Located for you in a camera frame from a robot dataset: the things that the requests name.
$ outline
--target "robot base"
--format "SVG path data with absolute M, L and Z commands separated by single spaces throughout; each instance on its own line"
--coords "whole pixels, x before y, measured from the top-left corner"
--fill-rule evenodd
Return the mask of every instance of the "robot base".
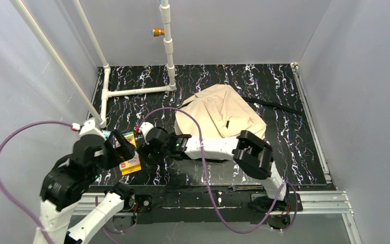
M 273 199 L 268 198 L 266 194 L 252 194 L 251 202 L 249 203 L 249 207 L 253 209 L 253 211 L 257 212 L 267 212 L 273 203 Z M 303 205 L 301 203 L 300 195 L 297 193 L 297 205 L 295 206 L 295 195 L 289 194 L 287 198 L 287 202 L 285 201 L 277 201 L 273 211 L 289 211 L 294 212 L 295 209 L 297 211 L 303 210 Z M 290 224 L 290 216 L 270 216 L 267 218 L 267 224 L 274 229 L 284 229 Z

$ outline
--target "white pvc pipe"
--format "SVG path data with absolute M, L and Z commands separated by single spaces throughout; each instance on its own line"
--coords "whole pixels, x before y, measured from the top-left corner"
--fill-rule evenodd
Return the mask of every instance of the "white pvc pipe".
M 104 86 L 101 94 L 101 119 L 107 122 L 107 101 L 108 101 L 108 84 L 110 80 L 111 68 L 104 67 Z
M 43 30 L 38 25 L 37 21 L 34 19 L 34 16 L 30 13 L 29 9 L 27 9 L 23 0 L 10 0 L 10 1 L 13 4 L 14 8 L 17 10 L 17 12 L 20 14 L 20 16 L 23 18 L 23 20 L 26 22 L 27 26 L 29 26 L 33 34 L 37 37 L 38 41 L 40 41 L 40 43 L 43 45 L 44 49 L 46 49 L 46 51 L 49 53 L 51 58 L 56 62 L 57 66 L 62 70 L 62 72 L 66 75 L 68 80 L 71 82 L 75 91 L 78 93 L 78 95 L 81 97 L 81 100 L 87 106 L 89 112 L 97 121 L 100 122 L 101 128 L 104 128 L 106 123 L 101 119 L 97 110 L 90 103 L 86 94 L 84 94 L 83 90 L 80 88 L 77 81 L 69 71 L 68 67 L 65 65 L 65 63 L 57 53 L 56 49 L 50 43 Z
M 170 87 L 173 90 L 176 90 L 176 71 L 174 67 L 173 60 L 173 39 L 171 38 L 171 13 L 170 13 L 170 5 L 168 4 L 168 0 L 162 0 L 159 6 L 160 16 L 162 18 L 162 23 L 164 24 L 164 46 L 165 52 L 167 53 L 167 70 L 168 77 L 170 78 Z
M 144 93 L 158 93 L 158 92 L 172 92 L 174 91 L 169 85 L 153 87 L 153 88 L 142 88 L 133 90 L 117 90 L 107 92 L 108 97 L 128 96 Z
M 96 39 L 95 34 L 93 33 L 92 27 L 89 24 L 89 20 L 87 20 L 86 14 L 83 11 L 83 7 L 81 6 L 80 1 L 73 0 L 73 3 L 75 5 L 75 8 L 77 9 L 78 15 L 81 18 L 81 21 L 83 22 L 84 28 L 86 29 L 87 33 L 89 34 L 90 40 L 92 41 L 93 46 L 95 47 L 95 50 L 101 59 L 102 66 L 104 66 L 104 67 L 108 66 L 108 63 L 105 60 L 105 56 L 102 53 L 100 44 L 98 43 L 98 40 Z

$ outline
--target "black strap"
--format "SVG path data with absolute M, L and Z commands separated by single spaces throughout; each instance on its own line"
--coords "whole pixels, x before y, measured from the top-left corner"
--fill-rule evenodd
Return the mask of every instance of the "black strap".
M 264 105 L 264 106 L 275 107 L 275 108 L 281 109 L 281 110 L 288 112 L 288 113 L 293 113 L 293 114 L 300 115 L 300 116 L 303 115 L 303 113 L 301 111 L 283 106 L 279 103 L 266 102 L 266 101 L 263 101 L 263 100 L 258 99 L 258 98 L 246 98 L 246 97 L 241 97 L 241 98 L 248 103 L 258 103 L 258 104 Z

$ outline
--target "gray wall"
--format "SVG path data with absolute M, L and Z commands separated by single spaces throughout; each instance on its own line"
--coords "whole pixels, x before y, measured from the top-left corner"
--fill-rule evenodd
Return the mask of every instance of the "gray wall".
M 170 0 L 176 64 L 290 63 L 300 60 L 331 0 Z M 94 58 L 72 1 L 63 1 Z M 113 66 L 164 65 L 158 0 L 81 1 Z
M 333 0 L 300 73 L 364 243 L 390 243 L 390 1 Z
M 62 23 L 59 13 L 55 12 L 51 22 Z M 79 48 L 70 38 L 64 40 L 61 48 Z M 79 64 L 80 70 L 73 72 L 85 77 L 80 83 L 92 94 L 97 71 L 92 63 Z M 81 122 L 86 115 L 81 99 L 10 1 L 0 1 L 0 143 L 28 123 L 49 119 Z M 41 126 L 16 136 L 0 158 L 5 185 L 39 214 L 42 180 L 54 162 L 71 151 L 77 138 L 62 126 Z M 0 192 L 0 243 L 31 243 L 35 228 L 34 222 Z

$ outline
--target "black table surface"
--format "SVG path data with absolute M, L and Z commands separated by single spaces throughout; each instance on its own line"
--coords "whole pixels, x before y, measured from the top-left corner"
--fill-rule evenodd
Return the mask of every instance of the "black table surface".
M 107 103 L 107 129 L 122 133 L 133 131 L 140 119 L 160 107 L 178 107 L 183 101 L 214 84 L 229 84 L 241 96 L 277 102 L 303 111 L 296 81 L 288 64 L 259 65 L 183 65 L 176 66 L 177 90 L 110 98 Z M 95 92 L 93 105 L 100 111 L 103 74 Z M 111 67 L 109 90 L 127 90 L 168 84 L 164 66 Z M 326 180 L 316 152 L 306 116 L 251 104 L 267 124 L 266 140 L 273 147 L 279 173 L 295 185 L 325 185 Z M 147 121 L 174 131 L 173 111 L 161 111 Z M 259 185 L 234 162 L 207 163 L 209 176 L 203 175 L 200 161 L 165 159 L 154 162 L 140 156 L 142 170 L 122 176 L 118 167 L 103 172 L 96 186 L 129 185 Z

